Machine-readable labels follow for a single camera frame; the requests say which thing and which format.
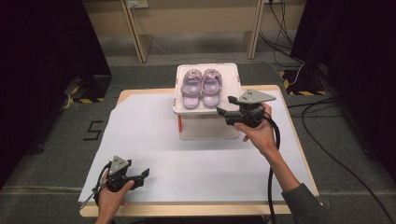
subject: yellow and black tape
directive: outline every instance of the yellow and black tape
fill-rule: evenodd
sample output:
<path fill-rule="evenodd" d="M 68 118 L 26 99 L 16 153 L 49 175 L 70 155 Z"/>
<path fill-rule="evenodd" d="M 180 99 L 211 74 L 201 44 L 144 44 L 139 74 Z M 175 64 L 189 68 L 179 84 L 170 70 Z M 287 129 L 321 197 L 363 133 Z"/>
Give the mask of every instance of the yellow and black tape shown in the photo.
<path fill-rule="evenodd" d="M 285 76 L 286 73 L 282 71 L 279 74 L 284 80 L 283 84 L 285 85 L 286 93 L 289 95 L 326 95 L 326 91 L 317 83 L 311 86 L 299 85 L 298 83 L 290 85 L 287 76 Z"/>
<path fill-rule="evenodd" d="M 104 97 L 76 97 L 76 94 L 80 91 L 79 85 L 77 85 L 70 95 L 70 103 L 79 103 L 79 104 L 91 104 L 91 103 L 102 103 L 105 98 Z"/>

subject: black cloth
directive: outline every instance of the black cloth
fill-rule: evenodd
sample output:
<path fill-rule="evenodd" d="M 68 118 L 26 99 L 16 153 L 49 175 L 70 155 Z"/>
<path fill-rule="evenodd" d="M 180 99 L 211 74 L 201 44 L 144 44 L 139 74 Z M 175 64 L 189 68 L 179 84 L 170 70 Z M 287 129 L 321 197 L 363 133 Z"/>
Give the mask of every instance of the black cloth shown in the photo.
<path fill-rule="evenodd" d="M 282 193 L 296 223 L 337 223 L 329 211 L 322 206 L 305 184 L 287 193 Z"/>

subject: gray floor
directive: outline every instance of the gray floor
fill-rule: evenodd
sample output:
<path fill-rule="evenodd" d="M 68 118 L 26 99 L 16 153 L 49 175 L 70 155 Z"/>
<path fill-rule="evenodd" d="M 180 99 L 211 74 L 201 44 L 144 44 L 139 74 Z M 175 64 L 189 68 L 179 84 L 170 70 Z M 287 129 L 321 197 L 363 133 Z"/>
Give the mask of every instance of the gray floor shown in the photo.
<path fill-rule="evenodd" d="M 273 40 L 276 38 L 276 33 L 265 35 Z M 26 155 L 0 192 L 0 223 L 93 223 L 94 219 L 79 215 L 77 198 L 120 92 L 173 88 L 180 64 L 236 63 L 242 85 L 278 85 L 287 105 L 314 103 L 331 97 L 333 92 L 327 89 L 326 96 L 287 95 L 278 75 L 286 67 L 276 63 L 272 49 L 260 40 L 255 59 L 248 60 L 241 34 L 159 35 L 155 38 L 148 62 L 143 64 L 137 60 L 130 38 L 100 37 L 100 42 L 113 75 L 105 101 L 100 104 L 71 104 L 59 114 L 44 142 L 44 152 Z M 276 55 L 276 60 L 282 65 L 297 64 L 281 54 Z M 306 118 L 306 127 L 336 159 L 346 164 L 372 189 L 396 219 L 394 182 L 379 162 L 364 153 L 360 138 L 347 118 L 338 116 L 342 115 L 339 105 L 325 106 L 318 105 L 311 110 L 323 108 L 308 114 L 321 117 Z M 290 113 L 295 115 L 293 123 L 323 203 L 340 223 L 390 223 L 368 191 L 308 135 L 301 118 L 298 118 L 303 109 L 291 108 Z M 83 141 L 95 136 L 95 133 L 93 136 L 87 133 L 93 120 L 102 121 L 94 126 L 95 130 L 101 131 L 99 139 Z M 184 221 L 208 223 L 203 219 L 197 220 Z M 134 219 L 117 218 L 116 221 L 130 223 Z M 180 219 L 162 219 L 158 223 L 180 223 Z M 292 223 L 292 217 L 279 216 L 278 223 Z"/>

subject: gray carpet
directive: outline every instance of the gray carpet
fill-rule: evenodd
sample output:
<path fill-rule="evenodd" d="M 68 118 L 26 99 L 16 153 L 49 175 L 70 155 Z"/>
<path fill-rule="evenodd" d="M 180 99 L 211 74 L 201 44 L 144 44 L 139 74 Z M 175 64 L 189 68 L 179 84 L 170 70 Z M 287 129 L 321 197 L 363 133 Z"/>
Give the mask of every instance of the gray carpet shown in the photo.
<path fill-rule="evenodd" d="M 284 91 L 274 68 L 266 63 L 241 63 L 238 71 L 242 85 L 278 85 L 287 105 L 314 103 L 327 96 L 292 96 Z M 174 88 L 177 65 L 111 67 L 112 81 L 103 103 L 71 104 L 59 114 L 46 141 L 44 152 L 26 155 L 0 192 L 0 223 L 93 223 L 81 217 L 77 198 L 100 146 L 109 114 L 123 90 Z M 338 105 L 318 105 L 307 116 L 305 124 L 318 141 L 343 164 L 359 176 L 396 219 L 396 188 L 385 169 L 363 151 L 358 135 L 342 115 Z M 367 190 L 344 168 L 331 159 L 307 134 L 294 107 L 293 123 L 304 154 L 316 181 L 319 194 L 340 223 L 389 223 Z M 92 121 L 96 133 L 87 133 Z M 117 218 L 118 223 L 133 219 Z M 152 223 L 176 223 L 176 219 L 156 219 Z M 193 223 L 193 219 L 181 220 Z M 210 219 L 213 223 L 233 223 L 237 219 Z M 291 216 L 279 216 L 278 223 L 292 223 Z"/>

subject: black curtain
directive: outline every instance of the black curtain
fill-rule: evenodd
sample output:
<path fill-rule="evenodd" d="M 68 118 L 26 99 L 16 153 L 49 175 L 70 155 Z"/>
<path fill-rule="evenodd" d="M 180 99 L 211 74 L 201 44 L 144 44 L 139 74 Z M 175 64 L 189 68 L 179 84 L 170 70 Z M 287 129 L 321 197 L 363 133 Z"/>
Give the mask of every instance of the black curtain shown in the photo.
<path fill-rule="evenodd" d="M 75 78 L 111 76 L 81 1 L 0 3 L 0 188 L 41 143 Z"/>
<path fill-rule="evenodd" d="M 396 182 L 396 62 L 394 0 L 308 0 L 291 54 L 329 66 L 363 150 Z"/>

